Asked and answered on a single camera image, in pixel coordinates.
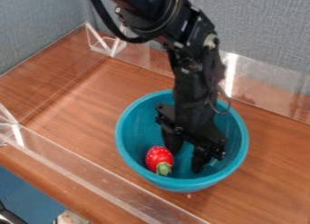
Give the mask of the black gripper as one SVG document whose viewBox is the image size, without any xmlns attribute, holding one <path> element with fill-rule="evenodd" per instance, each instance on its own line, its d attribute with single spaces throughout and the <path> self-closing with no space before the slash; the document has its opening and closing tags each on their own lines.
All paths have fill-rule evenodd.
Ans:
<svg viewBox="0 0 310 224">
<path fill-rule="evenodd" d="M 164 146 L 170 153 L 177 153 L 185 141 L 192 144 L 190 169 L 198 173 L 210 159 L 225 157 L 225 136 L 213 120 L 216 114 L 225 112 L 216 110 L 217 93 L 202 94 L 194 99 L 172 91 L 172 98 L 173 103 L 154 106 Z"/>
</svg>

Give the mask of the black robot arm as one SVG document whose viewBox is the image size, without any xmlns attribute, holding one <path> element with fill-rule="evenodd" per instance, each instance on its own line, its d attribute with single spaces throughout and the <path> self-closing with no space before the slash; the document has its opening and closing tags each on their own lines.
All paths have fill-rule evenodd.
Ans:
<svg viewBox="0 0 310 224">
<path fill-rule="evenodd" d="M 142 41 L 161 44 L 173 72 L 173 103 L 156 105 L 156 123 L 166 149 L 193 145 L 190 170 L 225 155 L 225 137 L 214 127 L 218 83 L 225 66 L 214 27 L 188 0 L 110 0 L 114 13 Z"/>
</svg>

